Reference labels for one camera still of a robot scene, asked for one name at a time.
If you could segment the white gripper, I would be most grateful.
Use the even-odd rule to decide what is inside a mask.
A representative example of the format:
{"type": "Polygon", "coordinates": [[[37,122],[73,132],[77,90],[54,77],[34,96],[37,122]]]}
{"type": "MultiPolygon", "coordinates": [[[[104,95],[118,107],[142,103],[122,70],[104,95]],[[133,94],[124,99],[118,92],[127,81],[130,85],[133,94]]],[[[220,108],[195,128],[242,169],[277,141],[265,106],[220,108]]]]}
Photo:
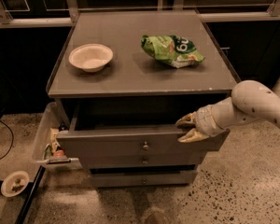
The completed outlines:
{"type": "Polygon", "coordinates": [[[202,141],[208,137],[214,137],[225,132],[220,128],[212,115],[212,106],[207,105],[199,108],[196,113],[188,113],[179,119],[175,126],[177,128],[196,128],[191,129],[185,135],[178,138],[180,143],[192,143],[202,141]]]}

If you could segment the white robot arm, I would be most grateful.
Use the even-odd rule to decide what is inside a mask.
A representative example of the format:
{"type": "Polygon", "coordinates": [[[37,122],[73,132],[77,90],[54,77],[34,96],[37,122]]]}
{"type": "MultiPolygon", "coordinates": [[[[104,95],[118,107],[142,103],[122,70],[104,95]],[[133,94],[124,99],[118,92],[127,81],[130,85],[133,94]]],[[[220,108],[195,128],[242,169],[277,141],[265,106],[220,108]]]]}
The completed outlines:
{"type": "Polygon", "coordinates": [[[189,131],[180,143],[201,141],[224,133],[230,126],[265,119],[280,129],[280,77],[272,90],[254,80],[241,81],[231,96],[213,105],[200,107],[176,122],[189,131]]]}

